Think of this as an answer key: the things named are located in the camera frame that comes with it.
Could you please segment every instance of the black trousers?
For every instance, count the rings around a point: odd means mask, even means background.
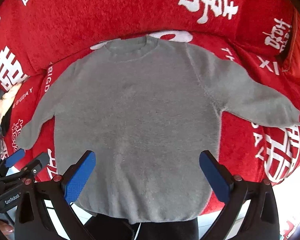
[[[118,219],[98,214],[85,224],[86,229],[96,239],[133,240],[139,223],[130,225],[126,219]],[[198,220],[166,223],[141,223],[137,240],[198,240]]]

